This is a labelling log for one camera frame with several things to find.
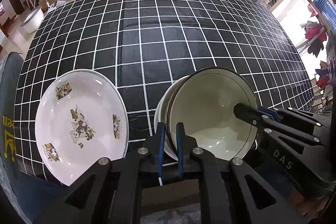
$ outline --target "bowl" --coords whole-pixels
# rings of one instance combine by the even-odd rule
[[[185,134],[215,157],[243,158],[257,134],[257,128],[235,117],[233,108],[243,103],[258,109],[248,83],[233,71],[206,68],[185,78],[174,91],[166,121],[169,143],[176,154],[176,124],[184,124]]]
[[[156,128],[158,126],[159,122],[164,122],[166,123],[166,116],[167,116],[167,111],[168,111],[168,106],[170,99],[174,93],[174,91],[177,89],[177,87],[180,85],[180,83],[185,79],[187,76],[184,76],[177,80],[175,83],[173,83],[164,93],[162,96],[160,102],[157,104],[157,108],[155,110],[154,114],[154,130],[156,131]],[[165,137],[165,145],[164,145],[164,151],[167,153],[168,156],[173,158],[174,160],[177,160],[177,156],[174,153],[174,150],[171,148],[169,144],[169,139],[166,135]]]
[[[71,185],[98,159],[125,156],[128,119],[122,98],[104,75],[88,69],[57,78],[36,113],[36,143],[44,164]]]

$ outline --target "floral decal on plate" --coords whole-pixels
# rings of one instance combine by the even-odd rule
[[[113,133],[114,138],[117,140],[120,138],[120,129],[120,118],[117,115],[113,114]]]
[[[88,125],[87,120],[85,120],[83,113],[80,111],[76,105],[75,109],[71,109],[71,116],[74,120],[72,122],[73,130],[70,131],[70,136],[74,143],[77,143],[79,138],[86,138],[86,140],[92,140],[95,135],[95,131]]]
[[[44,150],[44,154],[48,158],[48,160],[59,161],[57,151],[51,143],[46,143],[45,145],[43,145],[43,150]]]
[[[56,87],[56,97],[57,100],[60,100],[62,98],[64,98],[65,96],[69,95],[69,93],[71,92],[71,86],[67,81],[64,81],[62,83],[60,83],[57,87]]]

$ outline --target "brown rim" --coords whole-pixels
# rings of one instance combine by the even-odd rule
[[[170,112],[171,112],[171,108],[173,106],[173,102],[175,100],[175,97],[177,96],[177,93],[179,92],[179,90],[181,89],[181,87],[193,76],[195,76],[196,74],[200,73],[200,72],[203,72],[205,70],[209,70],[209,69],[221,69],[221,70],[226,70],[226,71],[229,71],[229,72],[232,72],[233,74],[237,75],[238,77],[240,77],[246,84],[247,86],[251,89],[252,93],[253,93],[253,97],[256,101],[256,104],[257,106],[258,105],[258,100],[253,92],[253,89],[250,87],[249,83],[243,78],[241,77],[238,73],[236,73],[235,71],[233,70],[229,70],[229,69],[225,69],[225,68],[219,68],[219,67],[210,67],[210,68],[204,68],[204,69],[201,69],[201,70],[198,70],[196,72],[194,72],[193,74],[189,75],[187,78],[185,78],[181,84],[176,88],[176,90],[174,91],[171,99],[170,99],[170,102],[169,102],[169,106],[168,106],[168,111],[167,111],[167,121],[166,121],[166,128],[167,128],[167,136],[168,136],[168,140],[169,140],[169,144],[172,148],[172,150],[174,151],[175,155],[177,156],[177,150],[175,148],[175,145],[174,145],[174,142],[173,142],[173,139],[171,137],[171,133],[170,133]]]

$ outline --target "screw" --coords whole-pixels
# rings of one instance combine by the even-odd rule
[[[145,147],[140,147],[138,149],[138,153],[141,154],[141,155],[146,155],[148,153],[148,149],[145,148]]]
[[[233,158],[232,163],[236,166],[240,166],[243,164],[243,160],[241,158]]]
[[[106,164],[109,163],[109,159],[108,159],[108,158],[100,158],[100,159],[98,160],[98,163],[99,163],[100,165],[106,165]]]
[[[200,154],[203,153],[203,149],[200,148],[200,147],[195,147],[195,148],[193,149],[193,152],[194,152],[194,154],[196,154],[196,155],[200,155]]]

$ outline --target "checkered tablecloth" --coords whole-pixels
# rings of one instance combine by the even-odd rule
[[[55,181],[39,155],[35,116],[63,73],[88,68],[118,88],[129,145],[154,134],[157,104],[180,77],[205,67],[244,77],[264,107],[310,109],[313,91],[292,42],[273,15],[246,0],[75,0],[48,14],[18,82],[15,142],[22,172]]]

